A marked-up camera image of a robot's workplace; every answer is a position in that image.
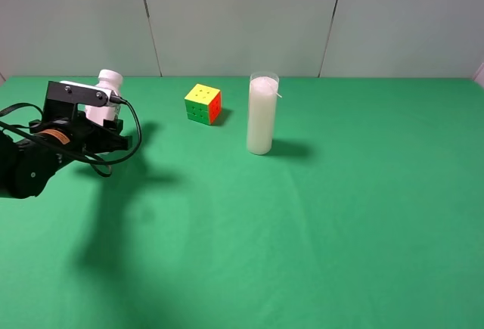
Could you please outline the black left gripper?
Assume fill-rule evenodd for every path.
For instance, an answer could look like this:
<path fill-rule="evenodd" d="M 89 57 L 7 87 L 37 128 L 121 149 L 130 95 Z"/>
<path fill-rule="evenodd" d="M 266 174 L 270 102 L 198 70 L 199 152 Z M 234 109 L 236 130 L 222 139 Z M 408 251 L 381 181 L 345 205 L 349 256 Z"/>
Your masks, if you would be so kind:
<path fill-rule="evenodd" d="M 66 116 L 57 114 L 51 120 L 35 119 L 29 122 L 29 132 L 55 149 L 29 141 L 29 161 L 70 163 L 73 159 L 66 153 L 85 158 L 128 151 L 132 147 L 132 136 L 119 135 L 122 130 L 122 119 L 104 119 L 103 125 L 100 125 L 89 120 L 83 112 Z"/>

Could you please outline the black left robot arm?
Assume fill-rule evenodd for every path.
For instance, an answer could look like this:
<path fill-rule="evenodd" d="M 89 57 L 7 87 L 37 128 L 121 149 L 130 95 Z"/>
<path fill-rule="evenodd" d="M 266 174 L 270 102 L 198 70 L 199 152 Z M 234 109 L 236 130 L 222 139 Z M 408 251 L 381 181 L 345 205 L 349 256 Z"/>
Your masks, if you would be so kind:
<path fill-rule="evenodd" d="M 70 154 L 86 158 L 129 150 L 132 137 L 121 135 L 122 130 L 121 120 L 103 127 L 80 113 L 74 120 L 34 120 L 29 124 L 30 135 L 48 146 L 29 138 L 15 142 L 2 132 L 1 196 L 16 199 L 39 196 L 48 180 L 74 161 Z"/>

